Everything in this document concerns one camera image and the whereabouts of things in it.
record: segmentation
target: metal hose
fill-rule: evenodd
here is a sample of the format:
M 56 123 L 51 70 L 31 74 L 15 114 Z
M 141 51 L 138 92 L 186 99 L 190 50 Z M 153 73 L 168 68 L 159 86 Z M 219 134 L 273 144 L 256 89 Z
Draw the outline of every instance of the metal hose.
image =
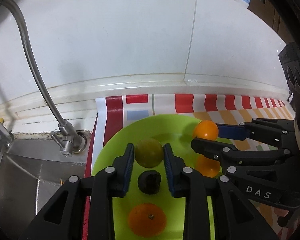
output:
M 48 107 L 50 108 L 51 112 L 59 122 L 61 126 L 65 125 L 65 120 L 62 118 L 60 112 L 56 108 L 56 105 L 53 103 L 49 92 L 42 80 L 42 77 L 40 75 L 37 63 L 35 62 L 34 55 L 31 49 L 31 44 L 29 40 L 29 35 L 28 35 L 28 30 L 26 26 L 26 21 L 25 18 L 23 17 L 23 14 L 19 8 L 19 6 L 16 4 L 14 0 L 3 0 L 2 5 L 7 8 L 13 15 L 14 19 L 17 22 L 19 31 L 20 31 L 20 36 L 21 36 L 21 41 L 23 45 L 23 49 L 26 54 L 26 59 L 28 61 L 31 73 L 34 77 L 35 82 L 37 83 L 37 86 L 46 101 Z

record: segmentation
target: stainless steel sink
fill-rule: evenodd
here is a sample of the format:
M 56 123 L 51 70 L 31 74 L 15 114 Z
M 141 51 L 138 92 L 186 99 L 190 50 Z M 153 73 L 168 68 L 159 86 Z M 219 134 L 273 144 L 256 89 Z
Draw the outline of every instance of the stainless steel sink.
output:
M 71 175 L 84 176 L 88 147 L 59 154 L 51 140 L 15 140 L 0 155 L 0 227 L 17 240 L 31 220 Z

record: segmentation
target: tile grout line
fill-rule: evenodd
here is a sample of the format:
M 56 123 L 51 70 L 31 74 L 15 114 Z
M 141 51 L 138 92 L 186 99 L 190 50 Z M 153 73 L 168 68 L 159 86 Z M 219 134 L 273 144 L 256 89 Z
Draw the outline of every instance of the tile grout line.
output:
M 197 0 L 195 0 L 195 5 L 194 5 L 194 15 L 193 15 L 192 32 L 191 32 L 190 45 L 189 45 L 189 53 L 188 53 L 188 58 L 187 58 L 187 63 L 186 63 L 186 69 L 185 69 L 185 76 L 183 77 L 183 81 L 185 81 L 186 72 L 187 72 L 187 68 L 188 68 L 188 62 L 189 62 L 189 57 L 190 57 L 190 50 L 191 50 L 191 44 L 192 44 L 192 37 L 193 37 L 193 30 L 194 30 L 194 22 L 195 22 L 195 14 L 196 14 L 196 12 L 197 12 Z
M 154 112 L 154 94 L 152 94 L 152 114 L 155 115 L 155 112 Z

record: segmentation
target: small orange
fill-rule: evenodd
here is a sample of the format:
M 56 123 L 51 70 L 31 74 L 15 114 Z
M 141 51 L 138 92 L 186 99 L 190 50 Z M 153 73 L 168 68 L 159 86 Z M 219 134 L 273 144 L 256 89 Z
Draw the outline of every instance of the small orange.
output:
M 128 215 L 129 228 L 141 237 L 158 236 L 166 224 L 167 217 L 162 209 L 151 203 L 135 206 Z
M 213 178 L 218 175 L 220 171 L 220 162 L 199 155 L 194 167 L 203 176 Z
M 218 134 L 218 126 L 213 121 L 205 120 L 198 123 L 192 137 L 215 141 L 218 138 Z

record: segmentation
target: striped tablecloth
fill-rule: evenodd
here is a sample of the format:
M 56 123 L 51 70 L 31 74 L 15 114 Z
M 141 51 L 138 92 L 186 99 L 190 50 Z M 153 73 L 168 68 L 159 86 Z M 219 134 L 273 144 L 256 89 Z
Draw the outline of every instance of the striped tablecloth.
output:
M 158 114 L 183 114 L 201 120 L 216 123 L 239 124 L 250 122 L 252 118 L 293 119 L 285 103 L 272 98 L 259 98 L 234 95 L 127 95 L 96 98 L 98 116 L 91 139 L 85 176 L 91 176 L 93 165 L 109 139 L 127 125 Z M 247 139 L 232 140 L 239 150 L 272 150 L 274 147 Z M 281 228 L 277 224 L 277 215 L 270 206 L 261 204 L 258 210 L 278 234 L 281 240 L 287 240 L 300 223 L 297 220 L 293 228 Z M 85 210 L 84 236 L 87 236 L 89 203 Z

